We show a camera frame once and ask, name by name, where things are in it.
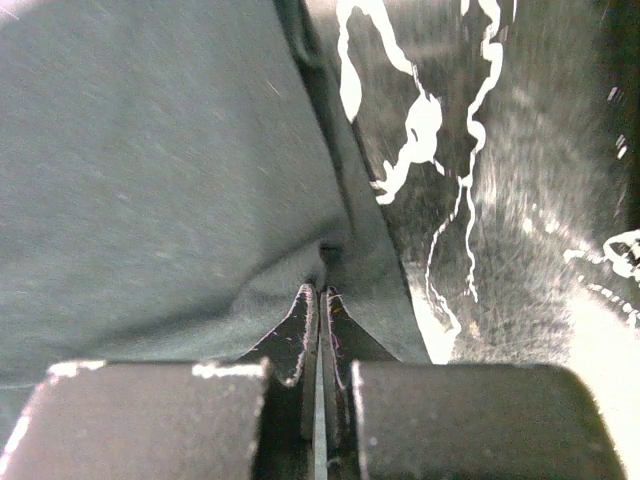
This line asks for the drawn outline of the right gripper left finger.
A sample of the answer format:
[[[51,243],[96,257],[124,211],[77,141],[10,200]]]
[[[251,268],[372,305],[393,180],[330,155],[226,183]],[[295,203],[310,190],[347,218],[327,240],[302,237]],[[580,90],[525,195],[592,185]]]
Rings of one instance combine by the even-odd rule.
[[[311,479],[317,296],[234,361],[52,365],[1,454],[5,479]]]

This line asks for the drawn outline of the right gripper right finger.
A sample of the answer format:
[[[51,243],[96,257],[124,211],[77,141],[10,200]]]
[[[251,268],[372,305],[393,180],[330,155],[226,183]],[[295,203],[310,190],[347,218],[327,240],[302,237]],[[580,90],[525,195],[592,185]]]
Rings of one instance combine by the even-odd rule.
[[[319,300],[332,479],[621,479],[590,390],[554,365],[399,361]]]

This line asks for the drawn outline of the black t-shirt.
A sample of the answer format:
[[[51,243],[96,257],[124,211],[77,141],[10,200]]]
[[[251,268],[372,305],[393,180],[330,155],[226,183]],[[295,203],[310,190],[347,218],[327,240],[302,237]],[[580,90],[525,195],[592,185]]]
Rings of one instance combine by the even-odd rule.
[[[1,5],[1,433],[48,366],[236,356],[305,283],[427,359],[334,85],[271,1]]]

